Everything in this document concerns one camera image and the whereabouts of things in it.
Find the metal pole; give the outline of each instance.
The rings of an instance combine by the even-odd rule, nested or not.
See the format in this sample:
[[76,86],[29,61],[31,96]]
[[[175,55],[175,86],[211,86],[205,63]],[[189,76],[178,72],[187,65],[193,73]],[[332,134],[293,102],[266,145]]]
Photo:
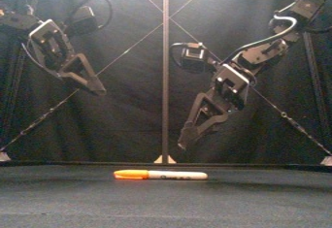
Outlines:
[[169,0],[163,0],[162,163],[169,163]]
[[316,65],[316,58],[315,58],[313,45],[312,45],[312,36],[309,33],[304,33],[304,42],[305,42],[307,57],[308,57],[309,68],[311,68],[311,78],[312,78],[312,85],[313,85],[313,91],[315,91],[315,101],[316,101],[316,106],[317,106],[319,121],[320,121],[321,131],[323,131],[323,143],[331,146],[332,134],[331,134],[331,128],[329,128],[327,108],[325,108],[324,98],[323,98],[323,89],[321,89],[320,78],[319,78],[319,73],[317,73],[317,65]]

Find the marker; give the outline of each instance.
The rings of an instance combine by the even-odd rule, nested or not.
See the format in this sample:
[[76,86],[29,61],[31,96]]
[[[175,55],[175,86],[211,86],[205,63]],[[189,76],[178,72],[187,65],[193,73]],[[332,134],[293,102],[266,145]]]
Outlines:
[[201,172],[174,172],[149,170],[120,170],[114,172],[116,179],[207,179]]

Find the orange marker cap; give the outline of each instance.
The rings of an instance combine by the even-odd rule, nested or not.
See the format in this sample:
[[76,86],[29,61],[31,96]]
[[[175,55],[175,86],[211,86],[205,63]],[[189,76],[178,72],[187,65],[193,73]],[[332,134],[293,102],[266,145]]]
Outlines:
[[119,170],[114,172],[114,177],[116,179],[147,179],[147,170]]

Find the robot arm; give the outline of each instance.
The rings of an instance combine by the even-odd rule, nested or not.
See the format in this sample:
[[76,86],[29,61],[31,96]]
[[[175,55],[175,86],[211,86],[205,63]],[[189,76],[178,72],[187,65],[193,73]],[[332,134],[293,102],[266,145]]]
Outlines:
[[[218,131],[229,115],[244,109],[256,76],[281,60],[301,33],[312,31],[309,25],[324,4],[325,0],[297,0],[276,12],[269,24],[274,35],[238,48],[222,62],[211,58],[202,44],[174,44],[170,47],[171,58],[181,68],[195,73],[213,72],[211,87],[206,93],[197,95],[182,129],[178,140],[182,149]],[[174,48],[182,49],[179,61],[174,58]]]
[[83,6],[87,1],[90,0],[84,0],[76,6],[62,28],[51,19],[41,21],[31,12],[27,15],[17,14],[5,4],[0,3],[0,31],[17,36],[21,41],[32,45],[36,63],[51,75],[74,87],[82,88],[95,95],[104,95],[104,86],[87,57],[83,53],[75,53],[68,40],[74,35],[104,28],[110,22],[108,0],[106,2],[110,15],[106,23],[100,26],[98,26],[91,8]]

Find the black backdrop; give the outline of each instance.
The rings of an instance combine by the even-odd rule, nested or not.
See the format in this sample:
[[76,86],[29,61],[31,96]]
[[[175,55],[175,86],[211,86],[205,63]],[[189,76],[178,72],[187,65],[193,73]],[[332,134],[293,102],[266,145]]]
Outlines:
[[[21,9],[21,0],[5,0]],[[39,0],[36,15],[62,22],[82,0]],[[225,58],[240,46],[269,35],[274,10],[293,0],[169,0],[169,34],[163,34],[163,0],[110,0],[110,26],[75,37],[71,43],[83,52],[107,89],[103,97],[72,89],[24,60],[17,98],[9,120],[3,122],[5,145],[21,129],[62,101],[59,109],[37,127],[11,144],[12,159],[104,162],[153,162],[162,154],[163,36],[170,44],[199,41]],[[91,3],[96,17],[107,16],[102,1]],[[331,15],[323,14],[321,25]],[[1,35],[1,98],[17,80],[15,38]],[[313,37],[325,108],[331,107],[331,34]],[[230,116],[221,132],[182,151],[177,146],[190,106],[206,91],[210,75],[191,75],[169,64],[167,151],[177,162],[190,163],[319,163],[324,153],[280,117],[280,113],[250,90],[246,108]],[[312,75],[304,41],[285,59],[258,77],[257,90],[324,141]],[[1,115],[8,106],[3,105]]]

